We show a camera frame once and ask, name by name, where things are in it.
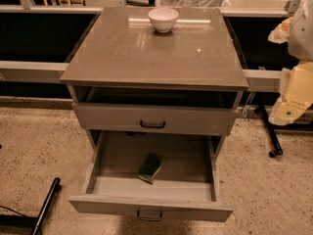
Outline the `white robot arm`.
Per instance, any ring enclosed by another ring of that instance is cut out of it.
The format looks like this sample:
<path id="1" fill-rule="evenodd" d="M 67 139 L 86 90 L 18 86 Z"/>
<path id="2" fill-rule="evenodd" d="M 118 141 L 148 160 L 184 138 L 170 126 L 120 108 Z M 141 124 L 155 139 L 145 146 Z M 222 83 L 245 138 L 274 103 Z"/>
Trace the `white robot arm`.
<path id="1" fill-rule="evenodd" d="M 294 123 L 313 104 L 313 0 L 306 0 L 292 17 L 278 24 L 268 40 L 287 42 L 289 54 L 298 59 L 291 70 L 282 69 L 280 97 L 268 118 L 284 126 Z"/>

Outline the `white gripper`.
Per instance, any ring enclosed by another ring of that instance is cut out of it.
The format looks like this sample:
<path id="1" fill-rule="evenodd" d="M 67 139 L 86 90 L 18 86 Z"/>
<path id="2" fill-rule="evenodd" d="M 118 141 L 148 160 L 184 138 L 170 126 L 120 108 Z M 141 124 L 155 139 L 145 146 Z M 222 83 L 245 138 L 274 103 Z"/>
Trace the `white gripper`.
<path id="1" fill-rule="evenodd" d="M 289 39 L 292 18 L 279 23 L 268 35 L 268 40 L 282 44 Z M 313 104 L 313 63 L 300 62 L 292 70 L 282 69 L 279 97 L 268 117 L 270 123 L 285 126 L 303 115 Z"/>

